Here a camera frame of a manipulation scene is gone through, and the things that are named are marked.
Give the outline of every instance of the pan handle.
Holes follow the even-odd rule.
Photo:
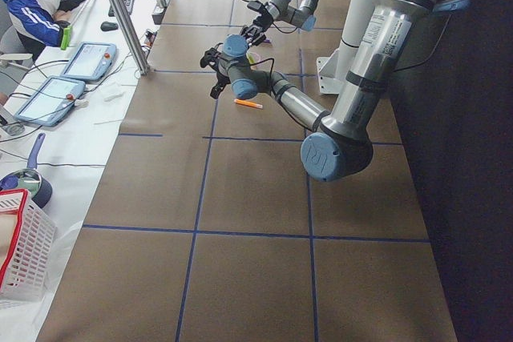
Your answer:
[[[38,153],[41,149],[42,141],[45,140],[46,134],[44,132],[41,132],[38,137],[35,140],[34,146],[32,147],[32,150],[30,151],[29,155],[29,161],[26,164],[27,168],[33,168],[36,169],[38,167]]]

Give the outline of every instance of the man's hand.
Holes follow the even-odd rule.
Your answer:
[[[54,20],[56,22],[60,22],[60,21],[63,21],[63,22],[67,22],[69,21],[71,18],[71,11],[62,11],[62,10],[59,10],[57,11],[55,14],[54,14]]]

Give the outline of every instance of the plastic storage box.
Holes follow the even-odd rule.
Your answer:
[[[40,300],[54,222],[27,190],[9,190],[0,191],[0,226],[0,308]]]

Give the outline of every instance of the blue and white jacket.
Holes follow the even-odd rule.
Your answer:
[[[44,43],[46,46],[60,46],[63,27],[67,22],[55,22],[57,10],[73,10],[84,0],[3,0],[9,9],[10,18],[17,32]]]

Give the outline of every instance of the red and white basket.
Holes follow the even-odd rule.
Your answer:
[[[15,215],[16,220],[0,267],[0,308],[13,300],[39,300],[55,224],[32,202],[27,190],[0,191],[0,215]]]

